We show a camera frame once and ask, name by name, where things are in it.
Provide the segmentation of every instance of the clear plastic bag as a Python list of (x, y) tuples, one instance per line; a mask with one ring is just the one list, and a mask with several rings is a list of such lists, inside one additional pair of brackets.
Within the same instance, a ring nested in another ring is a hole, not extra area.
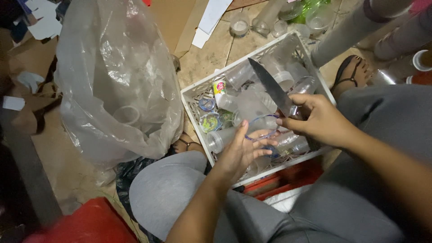
[(141, 0), (73, 1), (57, 58), (65, 128), (98, 169), (139, 156), (159, 159), (180, 137), (172, 58)]

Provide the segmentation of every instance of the leg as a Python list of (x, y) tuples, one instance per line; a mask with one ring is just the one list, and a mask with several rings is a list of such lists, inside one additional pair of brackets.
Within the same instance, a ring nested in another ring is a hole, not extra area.
[[(138, 223), (166, 240), (172, 225), (204, 180), (205, 166), (205, 156), (191, 151), (167, 157), (143, 169), (130, 187), (130, 204)], [(267, 204), (229, 191), (214, 240), (267, 242), (285, 220), (286, 214)]]
[[(432, 161), (432, 87), (352, 89), (340, 111), (358, 128), (412, 156)], [(295, 219), (352, 242), (399, 242), (418, 225), (362, 161), (342, 153), (292, 212)]]

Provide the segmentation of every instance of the sandal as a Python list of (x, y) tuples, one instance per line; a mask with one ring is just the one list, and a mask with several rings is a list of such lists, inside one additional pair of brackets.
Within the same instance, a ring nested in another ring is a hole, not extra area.
[(334, 81), (334, 85), (333, 87), (331, 87), (330, 92), (333, 93), (334, 89), (336, 88), (336, 86), (338, 84), (340, 84), (341, 82), (344, 81), (352, 81), (354, 82), (354, 84), (356, 85), (356, 87), (358, 87), (357, 81), (354, 79), (354, 76), (356, 75), (356, 71), (357, 71), (357, 67), (360, 65), (360, 63), (362, 62), (362, 59), (360, 58), (359, 62), (356, 64), (356, 67), (354, 68), (354, 71), (351, 75), (350, 78), (346, 78), (346, 79), (342, 79), (339, 80), (340, 77), (342, 76), (343, 71), (345, 70), (345, 68), (348, 66), (348, 64), (351, 62), (351, 60), (355, 57), (358, 57), (357, 55), (351, 55), (347, 58), (345, 58), (345, 60), (343, 60), (342, 64), (340, 65), (339, 69), (337, 70), (337, 74), (336, 74), (336, 79)]
[(200, 146), (202, 146), (201, 144), (199, 144), (199, 143), (197, 143), (197, 142), (186, 142), (185, 140), (183, 140), (183, 139), (181, 139), (181, 138), (179, 138), (179, 140), (182, 142), (182, 143), (184, 143), (185, 145), (186, 145), (186, 152), (188, 151), (188, 149), (189, 149), (189, 146), (191, 145), (191, 144), (198, 144), (198, 145), (200, 145)]

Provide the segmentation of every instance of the dirty floor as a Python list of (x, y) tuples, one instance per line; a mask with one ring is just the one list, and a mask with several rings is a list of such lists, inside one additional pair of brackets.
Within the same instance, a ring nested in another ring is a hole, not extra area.
[[(324, 35), (307, 40), (306, 43), (308, 43), (309, 49), (312, 49), (325, 35), (328, 35), (334, 25), (343, 20), (359, 2), (359, 0), (333, 0), (332, 4), (338, 13), (334, 24)], [(190, 51), (180, 58), (181, 71), (178, 72), (180, 88), (183, 89), (211, 75), (215, 69), (222, 69), (274, 40), (271, 35), (268, 38), (263, 38), (255, 32), (248, 32), (243, 38), (233, 38), (229, 34), (229, 20), (233, 14), (242, 11), (247, 13), (252, 20), (263, 9), (265, 4), (267, 2), (226, 12), (203, 49), (191, 46)], [(321, 68), (321, 73), (328, 86), (333, 84), (340, 63), (345, 57), (352, 54), (359, 55), (370, 63), (373, 61), (371, 52), (350, 48)], [(139, 230), (137, 223), (129, 218), (125, 209), (121, 206), (115, 191), (115, 183), (113, 182), (104, 187), (96, 185), (98, 173), (90, 163), (80, 158), (78, 151), (62, 128), (58, 108), (48, 113), (45, 120), (46, 128), (44, 133), (33, 136), (32, 139), (60, 204), (75, 201), (77, 205), (80, 205), (90, 198), (105, 196), (112, 202), (120, 215), (124, 217), (127, 224), (138, 236), (138, 239), (141, 242), (148, 242), (147, 237)], [(187, 115), (185, 115), (184, 130), (192, 139), (199, 142)], [(339, 153), (340, 151), (335, 150), (326, 154), (324, 156), (324, 167), (330, 165)], [(63, 207), (62, 210), (65, 212), (68, 208)]]

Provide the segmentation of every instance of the white plastic crate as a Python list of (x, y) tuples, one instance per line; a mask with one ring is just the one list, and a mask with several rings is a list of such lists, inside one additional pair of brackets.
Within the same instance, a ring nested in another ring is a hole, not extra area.
[[(204, 147), (204, 150), (207, 154), (207, 157), (210, 161), (210, 164), (214, 166), (215, 161), (217, 160), (217, 155), (213, 154), (211, 152), (207, 139), (206, 139), (206, 133), (202, 131), (202, 129), (199, 126), (199, 120), (200, 117), (205, 114), (203, 110), (200, 109), (198, 105), (198, 101), (201, 98), (213, 98), (213, 90), (212, 90), (212, 82), (217, 80), (225, 80), (224, 73), (227, 70), (232, 69), (239, 63), (243, 62), (249, 57), (255, 57), (258, 60), (266, 53), (271, 53), (274, 48), (287, 36), (287, 35), (293, 35), (295, 36), (299, 41), (297, 44), (296, 52), (293, 53), (300, 57), (310, 73), (311, 76), (313, 76), (316, 80), (320, 81), (320, 85), (316, 89), (316, 93), (323, 94), (326, 96), (333, 104), (336, 104), (336, 101), (334, 100), (333, 96), (330, 93), (330, 90), (328, 89), (320, 71), (312, 64), (310, 53), (308, 52), (306, 48), (305, 42), (299, 38), (300, 34), (297, 31), (292, 31), (290, 33), (287, 33), (281, 37), (279, 37), (276, 40), (273, 40), (272, 42), (268, 43), (267, 45), (261, 47), (260, 49), (249, 53), (248, 55), (240, 58), (236, 62), (230, 64), (229, 66), (215, 72), (214, 74), (200, 80), (199, 82), (196, 82), (192, 85), (190, 85), (187, 88), (182, 89), (181, 91), (181, 100), (183, 102), (184, 107), (186, 108), (186, 112), (192, 122), (192, 125), (194, 126), (195, 131), (197, 132), (197, 135), (201, 141), (201, 144)], [(252, 182), (256, 179), (259, 179), (261, 177), (267, 176), (269, 174), (272, 174), (274, 172), (277, 172), (279, 170), (285, 169), (287, 167), (293, 166), (295, 164), (298, 164), (300, 162), (303, 162), (305, 160), (311, 159), (313, 157), (316, 157), (318, 155), (321, 155), (325, 153), (326, 151), (329, 151), (330, 149), (328, 147), (321, 148), (318, 151), (310, 152), (301, 156), (284, 156), (279, 157), (277, 159), (273, 159), (271, 162), (271, 165), (268, 166), (264, 171), (262, 171), (260, 174), (256, 176), (250, 176), (248, 174), (245, 174), (235, 185), (233, 185), (233, 188)]]

